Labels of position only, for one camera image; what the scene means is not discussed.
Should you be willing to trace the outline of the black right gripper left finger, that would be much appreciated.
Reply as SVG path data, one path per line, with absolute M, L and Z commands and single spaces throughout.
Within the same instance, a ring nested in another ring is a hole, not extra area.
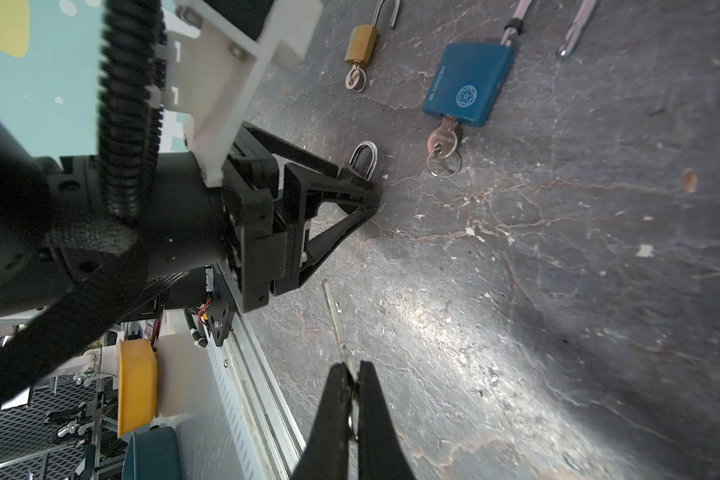
M 329 369 L 316 416 L 292 480 L 347 479 L 350 374 L 344 363 Z

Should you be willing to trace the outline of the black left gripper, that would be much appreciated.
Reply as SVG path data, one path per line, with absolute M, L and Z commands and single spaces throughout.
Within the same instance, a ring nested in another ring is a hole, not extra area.
M 224 162 L 222 185 L 229 219 L 227 285 L 240 312 L 301 288 L 377 212 L 380 193 L 371 181 L 376 162 L 362 174 L 358 156 L 339 166 L 243 123 Z M 311 221 L 325 203 L 346 217 L 311 236 Z

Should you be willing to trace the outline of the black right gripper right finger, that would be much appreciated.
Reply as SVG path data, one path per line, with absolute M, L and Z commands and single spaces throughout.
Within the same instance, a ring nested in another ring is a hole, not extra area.
M 358 478 L 409 479 L 415 476 L 401 449 L 375 369 L 360 362 L 358 373 Z

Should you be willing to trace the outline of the black padlock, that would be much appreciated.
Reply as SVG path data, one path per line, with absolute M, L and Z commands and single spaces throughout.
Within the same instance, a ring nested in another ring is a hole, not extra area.
M 338 179 L 354 186 L 374 190 L 373 177 L 378 165 L 379 151 L 370 140 L 360 142 L 350 159 L 340 169 Z

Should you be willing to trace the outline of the brass padlock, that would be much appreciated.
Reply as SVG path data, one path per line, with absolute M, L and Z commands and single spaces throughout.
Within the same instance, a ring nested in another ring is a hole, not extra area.
M 352 30 L 345 63 L 355 67 L 365 67 L 370 63 L 379 36 L 379 18 L 384 4 L 385 0 L 378 0 L 371 21 Z

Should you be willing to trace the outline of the dark key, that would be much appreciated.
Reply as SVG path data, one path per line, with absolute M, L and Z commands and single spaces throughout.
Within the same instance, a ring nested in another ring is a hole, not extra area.
M 440 125 L 427 140 L 426 165 L 435 178 L 449 178 L 462 168 L 462 159 L 458 153 L 459 137 L 456 132 L 458 121 L 443 116 Z

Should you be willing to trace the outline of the blue padlock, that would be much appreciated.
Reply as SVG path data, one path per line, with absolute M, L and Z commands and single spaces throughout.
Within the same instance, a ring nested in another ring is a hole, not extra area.
M 498 42 L 448 45 L 425 95 L 422 111 L 451 117 L 460 124 L 483 126 L 516 58 L 513 42 L 522 34 L 531 0 L 518 3 Z

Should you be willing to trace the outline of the small silver key with ring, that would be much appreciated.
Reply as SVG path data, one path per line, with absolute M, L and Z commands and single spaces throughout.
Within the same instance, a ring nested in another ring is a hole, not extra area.
M 360 93 L 365 89 L 367 75 L 359 63 L 353 63 L 350 71 L 345 77 L 345 88 L 349 91 Z

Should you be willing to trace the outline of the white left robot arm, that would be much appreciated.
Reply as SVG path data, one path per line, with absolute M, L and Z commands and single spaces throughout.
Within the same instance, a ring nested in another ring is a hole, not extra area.
M 45 172 L 0 123 L 0 317 L 37 316 L 0 347 L 0 406 L 109 327 L 207 265 L 232 313 L 298 289 L 377 211 L 369 177 L 251 124 L 223 184 L 207 187 L 190 153 L 163 153 L 141 214 L 104 208 L 94 156 Z

